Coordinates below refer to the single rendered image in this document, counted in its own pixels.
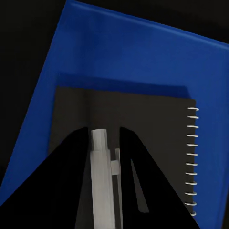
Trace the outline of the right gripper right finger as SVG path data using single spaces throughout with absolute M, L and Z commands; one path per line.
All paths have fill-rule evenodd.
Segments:
M 149 209 L 138 210 L 131 159 Z M 120 128 L 123 229 L 200 229 L 138 135 Z

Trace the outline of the notebook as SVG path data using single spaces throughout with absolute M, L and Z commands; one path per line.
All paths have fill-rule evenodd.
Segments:
M 72 132 L 88 127 L 89 146 L 74 229 L 94 229 L 91 130 L 106 129 L 111 161 L 120 128 L 134 131 L 192 217 L 196 100 L 57 86 L 47 157 Z M 149 209 L 131 159 L 138 210 Z M 117 175 L 112 175 L 115 227 L 121 229 Z

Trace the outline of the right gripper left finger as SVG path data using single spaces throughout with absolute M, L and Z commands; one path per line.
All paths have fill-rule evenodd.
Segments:
M 0 229 L 74 229 L 89 146 L 70 133 L 0 206 Z

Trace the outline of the folder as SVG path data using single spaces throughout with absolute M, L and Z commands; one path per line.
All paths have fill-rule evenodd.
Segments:
M 66 0 L 0 206 L 47 158 L 57 86 L 196 100 L 193 219 L 200 229 L 229 229 L 229 44 Z

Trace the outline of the pen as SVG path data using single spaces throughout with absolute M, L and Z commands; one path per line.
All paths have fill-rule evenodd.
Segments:
M 116 229 L 112 175 L 117 175 L 121 229 L 123 229 L 120 149 L 111 161 L 106 129 L 91 130 L 90 151 L 94 229 Z

